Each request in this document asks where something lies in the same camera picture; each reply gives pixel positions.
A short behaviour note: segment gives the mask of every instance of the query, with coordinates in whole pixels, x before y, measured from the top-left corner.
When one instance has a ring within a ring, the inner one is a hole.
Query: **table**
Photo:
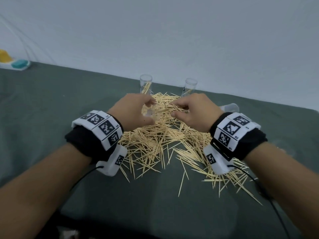
[[[153,91],[180,94],[182,88],[153,84]],[[107,111],[126,93],[139,92],[139,81],[95,72],[34,63],[25,71],[0,69],[0,185],[65,143],[71,121],[91,110]],[[319,114],[316,111],[205,92],[217,105],[236,103],[261,124],[269,141],[281,139],[295,158],[319,172]],[[218,189],[202,174],[172,158],[161,173],[147,172],[130,183],[121,172],[106,177],[95,171],[62,207],[72,218],[90,218],[115,228],[133,229],[163,238],[285,238],[268,201],[253,182],[246,182],[259,205],[244,191]],[[281,210],[293,238],[300,233]]]

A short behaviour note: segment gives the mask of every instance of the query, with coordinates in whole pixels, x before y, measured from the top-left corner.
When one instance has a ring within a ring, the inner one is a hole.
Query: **forearm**
[[[3,186],[0,189],[0,237],[34,238],[90,160],[66,144]]]
[[[319,175],[267,142],[245,162],[307,236],[319,230]]]

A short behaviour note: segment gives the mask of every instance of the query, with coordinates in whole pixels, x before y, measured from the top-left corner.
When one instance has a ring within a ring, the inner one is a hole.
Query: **black cable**
[[[90,171],[88,171],[85,175],[83,175],[73,186],[70,190],[72,190],[85,176],[87,176],[90,172],[96,170],[96,169],[102,169],[104,168],[104,166],[98,166],[98,167],[95,167],[94,169],[91,169]]]
[[[227,165],[227,167],[234,167],[234,168],[237,168],[237,169],[241,170],[242,172],[244,172],[249,178],[251,178],[251,179],[259,186],[259,188],[260,188],[261,191],[264,191],[264,188],[262,188],[262,187],[260,186],[260,184],[258,184],[258,183],[255,181],[255,179],[254,179],[249,173],[247,173],[245,170],[239,168],[239,167],[236,166],[236,165]],[[269,198],[267,192],[265,192],[265,195],[267,196],[267,198],[268,198],[268,200],[269,200],[271,206],[273,207],[275,213],[277,214],[277,216],[278,216],[278,218],[279,218],[279,220],[280,220],[280,222],[281,222],[281,225],[282,225],[282,227],[283,227],[284,230],[285,230],[285,233],[286,233],[287,237],[290,239],[290,235],[289,235],[289,233],[288,233],[288,230],[287,230],[287,228],[286,228],[286,226],[285,226],[285,224],[284,224],[284,221],[282,220],[281,216],[279,215],[279,212],[278,212],[277,208],[275,207],[274,203],[273,203],[273,202],[271,201],[271,199]]]

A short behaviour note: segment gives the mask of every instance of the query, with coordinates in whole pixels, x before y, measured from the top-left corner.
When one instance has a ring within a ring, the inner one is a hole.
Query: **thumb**
[[[186,123],[186,120],[187,120],[189,114],[187,114],[185,112],[180,112],[180,111],[173,111],[171,113],[171,116],[174,117],[174,118],[177,118],[178,120],[180,120],[182,122]]]
[[[143,116],[142,126],[150,126],[150,125],[154,125],[154,124],[155,124],[155,121],[153,118]]]

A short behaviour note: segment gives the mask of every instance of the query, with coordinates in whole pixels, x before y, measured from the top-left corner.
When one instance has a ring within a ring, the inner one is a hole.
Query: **white backdrop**
[[[319,0],[0,0],[43,63],[319,110]],[[0,22],[0,48],[25,57]]]

